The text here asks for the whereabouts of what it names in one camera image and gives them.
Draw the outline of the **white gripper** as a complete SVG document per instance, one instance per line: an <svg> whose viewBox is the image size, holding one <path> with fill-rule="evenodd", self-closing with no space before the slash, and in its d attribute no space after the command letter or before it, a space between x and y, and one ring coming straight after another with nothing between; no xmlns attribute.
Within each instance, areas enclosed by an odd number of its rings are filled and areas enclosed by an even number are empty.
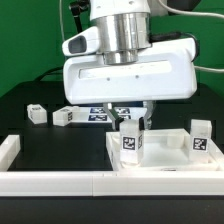
<svg viewBox="0 0 224 224"><path fill-rule="evenodd" d="M111 103L144 101L146 113L140 130L150 130L154 102L186 99L197 89L191 38L157 42L138 53L135 63L106 65L100 55L73 57L63 68L64 90L72 104L104 103L103 108L119 130L120 117Z"/></svg>

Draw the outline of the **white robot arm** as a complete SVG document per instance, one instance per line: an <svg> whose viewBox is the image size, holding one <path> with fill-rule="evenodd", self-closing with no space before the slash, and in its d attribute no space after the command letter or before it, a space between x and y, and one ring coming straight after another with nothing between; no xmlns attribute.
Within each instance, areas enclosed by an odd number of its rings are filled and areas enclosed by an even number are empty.
<svg viewBox="0 0 224 224"><path fill-rule="evenodd" d="M150 41L148 0L90 0L92 26L62 45L67 100L101 103L113 128L122 119L112 105L143 101L146 125L155 100L186 99L197 89L194 40Z"/></svg>

